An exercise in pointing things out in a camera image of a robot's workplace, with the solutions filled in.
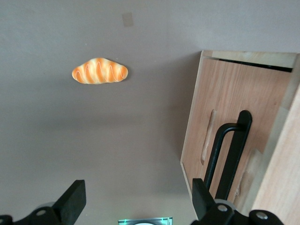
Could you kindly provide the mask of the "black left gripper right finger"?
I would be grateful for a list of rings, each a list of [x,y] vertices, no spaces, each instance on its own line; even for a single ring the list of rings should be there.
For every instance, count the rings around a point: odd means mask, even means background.
[[[266,210],[252,210],[247,216],[239,213],[233,203],[213,199],[202,179],[193,179],[192,202],[197,220],[193,225],[282,225],[283,222]]]

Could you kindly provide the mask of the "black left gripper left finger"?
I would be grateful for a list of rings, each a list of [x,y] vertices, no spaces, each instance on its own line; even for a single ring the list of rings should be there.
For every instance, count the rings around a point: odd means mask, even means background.
[[[73,225],[86,205],[84,180],[76,180],[54,203],[32,211],[25,218],[14,221],[10,215],[1,215],[2,225]]]

